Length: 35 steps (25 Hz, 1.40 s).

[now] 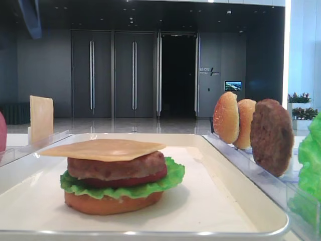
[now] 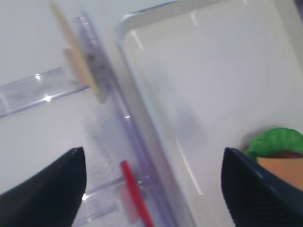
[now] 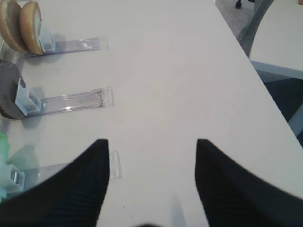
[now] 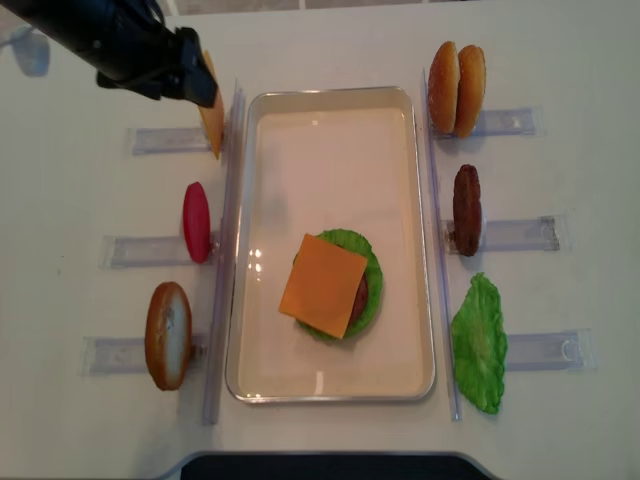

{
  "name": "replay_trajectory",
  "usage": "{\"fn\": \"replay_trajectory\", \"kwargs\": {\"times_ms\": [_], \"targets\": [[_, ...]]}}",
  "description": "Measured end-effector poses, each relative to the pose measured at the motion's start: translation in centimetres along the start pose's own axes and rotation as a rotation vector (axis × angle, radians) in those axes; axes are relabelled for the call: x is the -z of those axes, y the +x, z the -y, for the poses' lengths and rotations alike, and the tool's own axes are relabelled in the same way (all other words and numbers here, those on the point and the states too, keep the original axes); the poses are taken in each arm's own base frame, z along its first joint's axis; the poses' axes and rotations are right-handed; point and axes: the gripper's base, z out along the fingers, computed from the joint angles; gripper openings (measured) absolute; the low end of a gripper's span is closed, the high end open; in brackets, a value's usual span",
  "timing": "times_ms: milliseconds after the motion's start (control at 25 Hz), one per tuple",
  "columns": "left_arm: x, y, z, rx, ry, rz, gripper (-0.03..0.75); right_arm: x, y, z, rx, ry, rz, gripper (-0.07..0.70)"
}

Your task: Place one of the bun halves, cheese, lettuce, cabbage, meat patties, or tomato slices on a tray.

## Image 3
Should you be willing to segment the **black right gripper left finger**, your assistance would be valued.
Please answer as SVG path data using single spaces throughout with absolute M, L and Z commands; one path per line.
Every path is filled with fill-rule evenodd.
M 108 140 L 98 139 L 38 186 L 0 205 L 2 227 L 95 227 L 110 178 Z

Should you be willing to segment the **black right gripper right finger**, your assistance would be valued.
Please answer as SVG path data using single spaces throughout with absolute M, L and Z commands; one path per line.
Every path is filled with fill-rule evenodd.
M 195 183 L 211 227 L 301 227 L 303 200 L 262 180 L 207 139 L 196 144 Z

